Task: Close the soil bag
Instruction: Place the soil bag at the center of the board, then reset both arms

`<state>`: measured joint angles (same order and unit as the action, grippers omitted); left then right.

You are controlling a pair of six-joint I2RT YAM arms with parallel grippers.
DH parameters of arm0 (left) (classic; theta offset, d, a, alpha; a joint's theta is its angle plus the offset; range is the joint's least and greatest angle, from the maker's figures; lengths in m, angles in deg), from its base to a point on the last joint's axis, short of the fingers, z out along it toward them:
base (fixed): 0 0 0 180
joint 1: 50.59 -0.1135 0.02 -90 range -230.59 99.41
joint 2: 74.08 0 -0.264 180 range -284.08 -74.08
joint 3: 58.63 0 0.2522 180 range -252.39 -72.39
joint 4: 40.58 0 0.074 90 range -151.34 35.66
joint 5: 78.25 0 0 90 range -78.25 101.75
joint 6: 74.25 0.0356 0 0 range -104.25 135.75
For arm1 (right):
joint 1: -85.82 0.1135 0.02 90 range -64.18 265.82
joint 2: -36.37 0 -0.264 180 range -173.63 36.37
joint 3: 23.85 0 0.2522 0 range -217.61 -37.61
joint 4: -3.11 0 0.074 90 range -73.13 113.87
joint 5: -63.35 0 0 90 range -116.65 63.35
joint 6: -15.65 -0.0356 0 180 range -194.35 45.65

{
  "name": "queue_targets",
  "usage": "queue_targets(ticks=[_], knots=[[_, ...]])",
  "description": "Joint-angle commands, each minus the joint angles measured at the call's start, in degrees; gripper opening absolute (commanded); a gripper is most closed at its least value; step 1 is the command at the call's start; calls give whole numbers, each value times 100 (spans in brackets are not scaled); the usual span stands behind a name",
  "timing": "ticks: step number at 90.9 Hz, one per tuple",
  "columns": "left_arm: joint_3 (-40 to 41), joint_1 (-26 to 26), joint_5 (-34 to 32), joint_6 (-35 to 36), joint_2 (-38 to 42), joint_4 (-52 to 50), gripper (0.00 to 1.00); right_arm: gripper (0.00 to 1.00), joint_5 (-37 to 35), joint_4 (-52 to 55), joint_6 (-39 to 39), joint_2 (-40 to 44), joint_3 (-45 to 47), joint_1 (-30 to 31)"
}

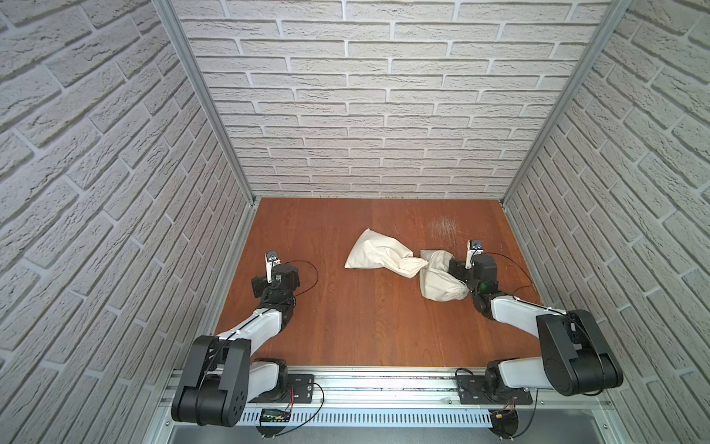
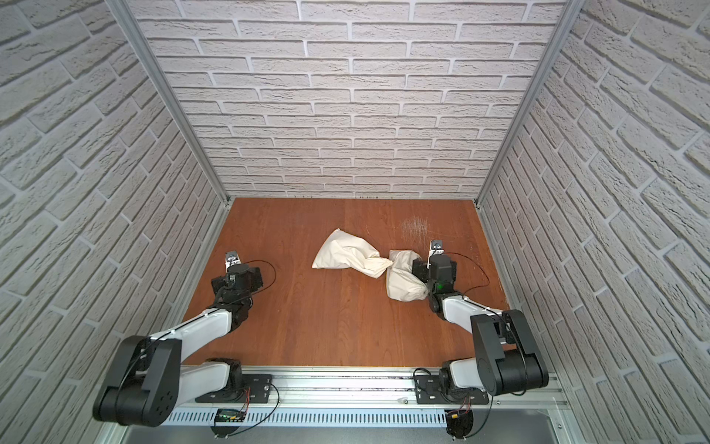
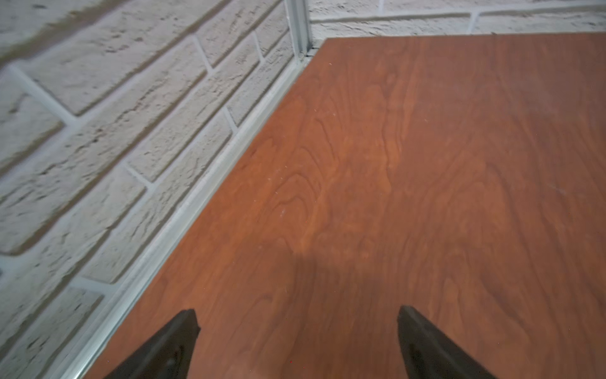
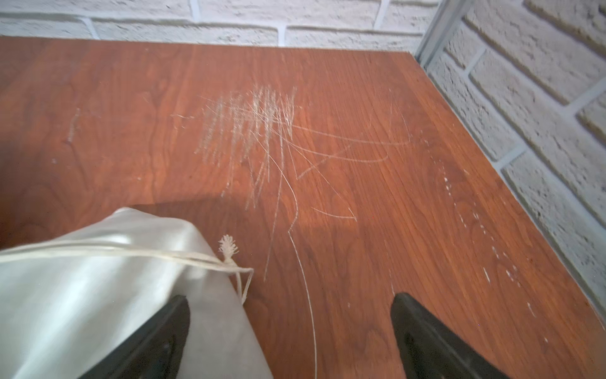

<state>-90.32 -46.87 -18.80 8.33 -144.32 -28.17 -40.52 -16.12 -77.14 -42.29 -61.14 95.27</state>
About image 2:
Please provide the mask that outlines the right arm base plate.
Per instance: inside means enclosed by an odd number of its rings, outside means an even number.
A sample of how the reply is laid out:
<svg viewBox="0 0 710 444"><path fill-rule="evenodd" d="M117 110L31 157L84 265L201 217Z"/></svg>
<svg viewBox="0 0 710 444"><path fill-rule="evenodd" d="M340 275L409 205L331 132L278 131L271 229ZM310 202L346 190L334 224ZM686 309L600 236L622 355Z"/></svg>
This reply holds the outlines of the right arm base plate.
<svg viewBox="0 0 710 444"><path fill-rule="evenodd" d="M418 404L471 406L489 403L488 394L479 388L458 388L440 375L415 374L414 393Z"/></svg>

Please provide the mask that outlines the cream cloth bag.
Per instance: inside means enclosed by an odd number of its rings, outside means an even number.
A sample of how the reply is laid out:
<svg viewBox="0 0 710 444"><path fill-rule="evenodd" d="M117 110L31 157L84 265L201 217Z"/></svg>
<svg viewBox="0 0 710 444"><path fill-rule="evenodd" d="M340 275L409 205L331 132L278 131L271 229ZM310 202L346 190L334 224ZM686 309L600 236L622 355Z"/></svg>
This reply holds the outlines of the cream cloth bag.
<svg viewBox="0 0 710 444"><path fill-rule="evenodd" d="M412 271L412 264L420 260L418 253L411 250L390 250L392 265L386 270L386 294L389 299L408 303L423 301L427 288Z"/></svg>
<svg viewBox="0 0 710 444"><path fill-rule="evenodd" d="M328 236L312 262L313 269L351 268L373 279L381 277L392 265L366 240L341 229Z"/></svg>

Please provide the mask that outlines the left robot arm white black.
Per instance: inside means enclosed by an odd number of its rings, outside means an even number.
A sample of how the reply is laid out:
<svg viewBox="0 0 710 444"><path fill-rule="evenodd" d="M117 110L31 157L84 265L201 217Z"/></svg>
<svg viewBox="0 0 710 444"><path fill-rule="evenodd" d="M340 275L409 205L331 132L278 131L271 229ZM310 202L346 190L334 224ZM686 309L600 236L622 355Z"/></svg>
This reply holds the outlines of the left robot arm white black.
<svg viewBox="0 0 710 444"><path fill-rule="evenodd" d="M118 345L92 406L94 420L158 427L187 401L249 398L238 360L214 358L199 366L184 362L247 320L253 295L264 286L262 272L233 262L211 285L214 303L198 316L149 336L130 336Z"/></svg>

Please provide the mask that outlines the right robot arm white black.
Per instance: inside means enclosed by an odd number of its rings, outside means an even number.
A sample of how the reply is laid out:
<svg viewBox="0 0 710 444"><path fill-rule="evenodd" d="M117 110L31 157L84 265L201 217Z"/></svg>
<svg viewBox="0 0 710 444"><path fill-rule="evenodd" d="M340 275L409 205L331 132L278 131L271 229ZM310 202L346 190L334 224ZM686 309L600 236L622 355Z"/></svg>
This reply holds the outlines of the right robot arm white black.
<svg viewBox="0 0 710 444"><path fill-rule="evenodd" d="M413 275L425 284L432 312L473 338L473 358L447 361L440 368L442 396L461 401L475 390L497 396L545 388L547 365L523 312L473 301L455 289L457 271L457 263L445 253L412 261Z"/></svg>

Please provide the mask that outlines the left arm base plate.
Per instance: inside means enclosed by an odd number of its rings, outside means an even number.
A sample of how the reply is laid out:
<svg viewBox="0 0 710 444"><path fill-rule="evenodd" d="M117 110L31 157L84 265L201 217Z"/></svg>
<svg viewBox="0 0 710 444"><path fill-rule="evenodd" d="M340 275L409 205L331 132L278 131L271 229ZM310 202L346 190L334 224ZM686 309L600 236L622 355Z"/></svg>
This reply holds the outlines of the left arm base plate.
<svg viewBox="0 0 710 444"><path fill-rule="evenodd" d="M196 403L266 404L271 394L273 376L246 374L231 377L222 390L207 393L195 399Z"/></svg>

